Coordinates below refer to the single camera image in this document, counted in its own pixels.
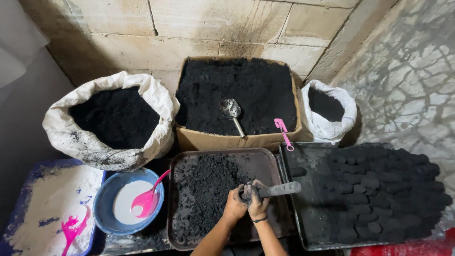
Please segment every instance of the stainless steel scoop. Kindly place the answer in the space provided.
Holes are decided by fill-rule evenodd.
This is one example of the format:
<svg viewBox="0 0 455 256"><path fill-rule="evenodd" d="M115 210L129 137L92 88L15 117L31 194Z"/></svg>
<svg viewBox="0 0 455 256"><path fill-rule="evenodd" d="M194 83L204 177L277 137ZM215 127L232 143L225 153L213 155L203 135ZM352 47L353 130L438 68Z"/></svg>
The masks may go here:
<svg viewBox="0 0 455 256"><path fill-rule="evenodd" d="M237 120L238 116L240 116L240 113L242 112L242 109L237 102L234 99L220 101L220 109L223 116L234 120L235 127L237 127L237 130L240 133L240 137L245 137L242 127L240 127Z"/></svg>

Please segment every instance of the cardboard box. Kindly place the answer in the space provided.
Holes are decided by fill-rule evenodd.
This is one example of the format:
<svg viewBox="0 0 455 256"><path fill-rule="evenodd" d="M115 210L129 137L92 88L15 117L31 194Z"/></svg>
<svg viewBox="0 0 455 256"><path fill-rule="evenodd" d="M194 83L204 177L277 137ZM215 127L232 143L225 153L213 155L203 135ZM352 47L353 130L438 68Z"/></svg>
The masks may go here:
<svg viewBox="0 0 455 256"><path fill-rule="evenodd" d="M227 61L235 59L232 57L219 57L219 56L205 56L205 57L188 57L183 62L182 72L185 70L186 64L189 60L221 60ZM283 66L289 66L281 61L272 61L265 60L269 63L278 63ZM292 79L292 93L294 94L294 103L296 107L297 114L297 125L295 131L288 132L288 138L290 141L296 141L299 139L300 133L302 132L302 123L300 118L298 100L297 100L297 86L295 84L294 78L289 69L289 75ZM182 75L180 75L179 85L182 81ZM196 151L196 150L218 150L218 149L228 149L228 148L267 148L269 150L277 150L278 145L284 141L283 135L281 133L269 133L269 134L260 134L260 135L247 135L244 138L240 136L231 136L231 135L217 135L210 133L203 133L198 131L193 131L186 129L184 126L177 124L177 138L180 145L180 150L182 151Z"/></svg>

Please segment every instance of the black bracelet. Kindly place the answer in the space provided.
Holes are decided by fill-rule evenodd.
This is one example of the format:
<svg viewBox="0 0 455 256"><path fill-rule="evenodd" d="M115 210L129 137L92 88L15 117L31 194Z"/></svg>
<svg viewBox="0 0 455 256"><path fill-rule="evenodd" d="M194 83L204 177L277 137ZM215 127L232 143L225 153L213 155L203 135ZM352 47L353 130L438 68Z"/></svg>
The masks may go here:
<svg viewBox="0 0 455 256"><path fill-rule="evenodd" d="M251 220L251 221L254 222L254 223L258 223L258 222L260 222L260 221L266 220L267 218L268 218L268 216L265 215L265 218L263 218L263 219L260 219L260 220Z"/></svg>

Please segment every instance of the white paste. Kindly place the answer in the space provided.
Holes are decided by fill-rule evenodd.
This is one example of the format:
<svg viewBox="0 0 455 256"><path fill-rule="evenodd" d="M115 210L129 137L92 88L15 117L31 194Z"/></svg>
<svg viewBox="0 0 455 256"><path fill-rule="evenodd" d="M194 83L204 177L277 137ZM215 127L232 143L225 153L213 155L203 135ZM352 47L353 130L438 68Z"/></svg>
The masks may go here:
<svg viewBox="0 0 455 256"><path fill-rule="evenodd" d="M12 236L5 236L14 250L22 251L13 256L61 256L66 245L65 235L61 231L64 214L81 202L92 210L102 177L103 171L79 165L47 169L43 178L28 184L32 193L26 201L29 206L24 222ZM40 221L51 218L59 220L40 226ZM90 212L87 227L71 244L68 256L88 249L94 224L93 213Z"/></svg>
<svg viewBox="0 0 455 256"><path fill-rule="evenodd" d="M137 218L131 213L131 204L133 200L140 194L151 190L153 184L146 182L144 180L137 180L131 183L126 184L120 191L114 200L114 205L112 206L112 211L114 217L123 224L134 225L137 224L146 218ZM142 208L140 206L134 207L133 212L141 212Z"/></svg>

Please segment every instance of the metal tray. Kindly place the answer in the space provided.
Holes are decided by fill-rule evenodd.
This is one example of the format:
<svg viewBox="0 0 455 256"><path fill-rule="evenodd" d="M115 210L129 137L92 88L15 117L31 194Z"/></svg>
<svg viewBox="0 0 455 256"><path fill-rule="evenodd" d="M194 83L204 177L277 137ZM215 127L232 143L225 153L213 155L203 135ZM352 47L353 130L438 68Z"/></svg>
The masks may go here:
<svg viewBox="0 0 455 256"><path fill-rule="evenodd" d="M302 185L302 191L291 195L295 221L302 246L308 251L323 251L333 249L345 249L359 246L385 245L387 242L363 242L355 244L340 244L333 235L328 219L331 209L323 205L323 189L320 187L320 177L329 174L329 167L325 157L336 146L331 143L291 143L294 151L288 151L286 144L279 147L282 164L280 173L283 182L298 181ZM364 143L356 147L383 147L392 148L389 143ZM307 170L305 176L292 177L289 169L303 167Z"/></svg>
<svg viewBox="0 0 455 256"><path fill-rule="evenodd" d="M191 205L187 205L187 198L194 199L189 193L189 190L183 188L180 192L176 189L176 185L184 179L190 179L191 173L185 172L183 174L175 173L175 168L185 169L185 166L196 164L197 157L207 154L227 154L233 161L236 161L239 168L245 171L248 176L253 180L254 178L262 181L267 186L275 186L281 184L280 174L278 171L277 161L275 156L267 149L264 148L242 148L232 150L216 150L216 151L190 151L183 152L175 156L171 162L171 176L169 178L169 204L167 216L167 237L169 243L178 251L190 251L196 248L201 242L203 237L187 238L189 245L184 246L183 242L178 241L178 228L180 226L187 226L187 220L178 221L177 214L185 216L191 213ZM277 237L283 237L289 234L292 230L292 218L288 209L288 204L284 196L274 197L270 200L267 209L268 220ZM245 222L238 223L236 227L241 225L251 226L251 233L245 232L243 227L237 231L236 228L232 233L239 232L243 234L240 240L229 241L228 243L242 243L248 241L258 241L259 236L256 228L249 217L245 218ZM177 233L177 237L173 237L173 232Z"/></svg>

